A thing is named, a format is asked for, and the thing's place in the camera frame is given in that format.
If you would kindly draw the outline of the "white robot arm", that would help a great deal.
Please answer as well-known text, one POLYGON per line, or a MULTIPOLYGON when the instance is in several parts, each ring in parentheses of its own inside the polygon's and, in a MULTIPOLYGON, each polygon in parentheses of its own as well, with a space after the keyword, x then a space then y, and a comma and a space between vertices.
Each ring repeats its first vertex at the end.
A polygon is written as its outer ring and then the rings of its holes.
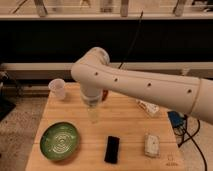
POLYGON ((109 66, 108 53, 91 48, 71 68, 87 106, 98 105, 104 90, 163 106, 213 125, 213 81, 190 76, 122 70, 109 66))

